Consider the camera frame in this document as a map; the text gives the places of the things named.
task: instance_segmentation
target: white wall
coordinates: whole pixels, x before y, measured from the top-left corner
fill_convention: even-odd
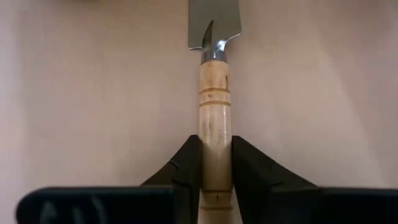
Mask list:
[[[398,4],[240,7],[227,49],[234,134],[316,184],[398,187]],[[2,223],[38,187],[140,184],[197,132],[187,9],[0,1]]]

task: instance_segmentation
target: metal bolster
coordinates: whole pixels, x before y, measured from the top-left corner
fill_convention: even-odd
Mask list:
[[[202,53],[201,64],[210,60],[220,60],[226,62],[224,51],[220,49],[210,49]]]

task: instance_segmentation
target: background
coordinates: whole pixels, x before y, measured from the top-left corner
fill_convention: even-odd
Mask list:
[[[398,2],[241,0],[233,134],[318,185],[398,187]],[[0,1],[0,220],[49,185],[138,185],[198,129],[188,0]]]

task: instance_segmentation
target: black plastic piece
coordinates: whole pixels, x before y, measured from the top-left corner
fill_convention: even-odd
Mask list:
[[[201,147],[191,135],[181,149],[142,186],[172,185],[175,191],[177,223],[197,223],[201,187]]]
[[[18,224],[194,224],[200,186],[200,140],[193,135],[140,187],[36,190],[19,202],[16,218]]]
[[[170,187],[46,188],[18,205],[19,224],[174,223]]]
[[[244,224],[398,223],[398,190],[317,187],[239,136],[232,147]]]

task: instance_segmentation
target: steel blade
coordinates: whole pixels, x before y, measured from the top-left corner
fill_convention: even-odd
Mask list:
[[[224,51],[229,39],[241,33],[238,0],[190,0],[189,49],[217,48]]]

